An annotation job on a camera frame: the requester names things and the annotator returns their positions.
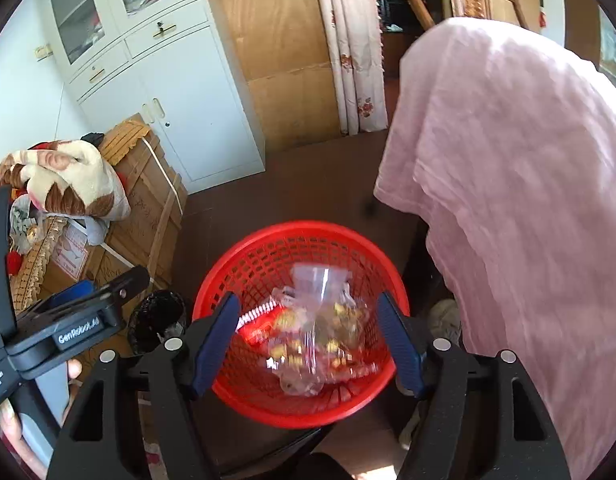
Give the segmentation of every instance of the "curtain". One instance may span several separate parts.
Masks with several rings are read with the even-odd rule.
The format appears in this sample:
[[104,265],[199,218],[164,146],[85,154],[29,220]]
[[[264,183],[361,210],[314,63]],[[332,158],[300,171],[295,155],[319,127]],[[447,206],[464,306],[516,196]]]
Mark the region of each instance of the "curtain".
[[319,0],[344,134],[388,127],[376,0]]

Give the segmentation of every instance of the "cabinet shelf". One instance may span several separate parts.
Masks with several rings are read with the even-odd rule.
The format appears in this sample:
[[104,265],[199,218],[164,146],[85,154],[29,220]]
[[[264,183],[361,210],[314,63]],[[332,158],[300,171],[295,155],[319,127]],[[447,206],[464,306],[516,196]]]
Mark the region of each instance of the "cabinet shelf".
[[61,27],[65,22],[70,20],[70,18],[78,13],[78,11],[90,0],[82,0],[77,5],[75,5],[70,12],[66,14],[66,16],[60,21],[57,22],[57,26]]

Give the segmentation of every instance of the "pink fabric cover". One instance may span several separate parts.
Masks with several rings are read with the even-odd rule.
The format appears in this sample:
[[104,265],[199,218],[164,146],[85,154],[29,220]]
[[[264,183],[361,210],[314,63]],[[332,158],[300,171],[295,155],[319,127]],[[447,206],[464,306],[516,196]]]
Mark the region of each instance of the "pink fabric cover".
[[573,480],[616,440],[616,90],[551,40],[452,18],[402,59],[374,190],[420,215],[464,343],[521,358]]

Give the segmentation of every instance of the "black trash bag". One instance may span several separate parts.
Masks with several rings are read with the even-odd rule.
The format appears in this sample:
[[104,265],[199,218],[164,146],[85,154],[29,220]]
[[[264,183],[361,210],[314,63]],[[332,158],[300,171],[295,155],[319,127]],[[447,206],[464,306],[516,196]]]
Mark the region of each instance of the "black trash bag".
[[158,290],[137,305],[128,320],[128,342],[134,354],[152,352],[166,339],[180,337],[188,327],[187,306],[171,290]]

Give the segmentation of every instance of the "clear plastic bag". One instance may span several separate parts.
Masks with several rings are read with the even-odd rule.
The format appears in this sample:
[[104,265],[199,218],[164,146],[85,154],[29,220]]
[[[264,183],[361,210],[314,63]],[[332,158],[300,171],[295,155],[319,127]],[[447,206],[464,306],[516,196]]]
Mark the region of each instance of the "clear plastic bag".
[[324,384],[377,371],[364,360],[368,306],[351,297],[349,275],[337,267],[296,264],[294,288],[274,289],[265,312],[239,328],[287,394],[316,395]]

